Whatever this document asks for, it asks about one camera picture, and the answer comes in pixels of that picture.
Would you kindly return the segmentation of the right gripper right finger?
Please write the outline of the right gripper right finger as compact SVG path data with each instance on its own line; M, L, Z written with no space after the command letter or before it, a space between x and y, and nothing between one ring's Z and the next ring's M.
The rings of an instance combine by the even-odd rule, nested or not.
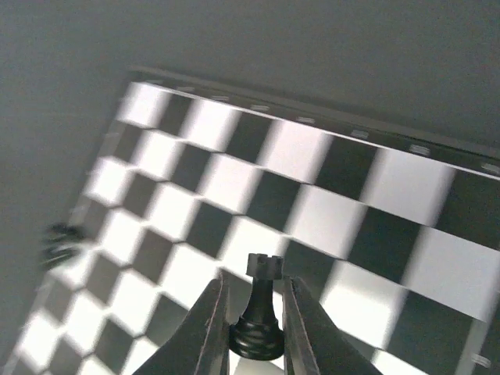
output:
M284 372L294 375L374 375L380 371L354 348L299 277L285 277Z

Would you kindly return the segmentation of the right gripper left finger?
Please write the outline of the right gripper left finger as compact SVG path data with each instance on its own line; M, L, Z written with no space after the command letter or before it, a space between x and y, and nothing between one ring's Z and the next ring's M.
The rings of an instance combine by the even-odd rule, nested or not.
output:
M229 368L229 281L211 280L174 335L134 375L220 375Z

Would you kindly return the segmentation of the black rook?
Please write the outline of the black rook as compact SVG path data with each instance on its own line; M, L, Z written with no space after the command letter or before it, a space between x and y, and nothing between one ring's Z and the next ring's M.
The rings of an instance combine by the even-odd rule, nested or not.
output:
M274 312L273 283L283 279L283 258L251 253L246 274L252 290L246 309L230 326L229 349L246 359L278 359L284 354L284 332Z

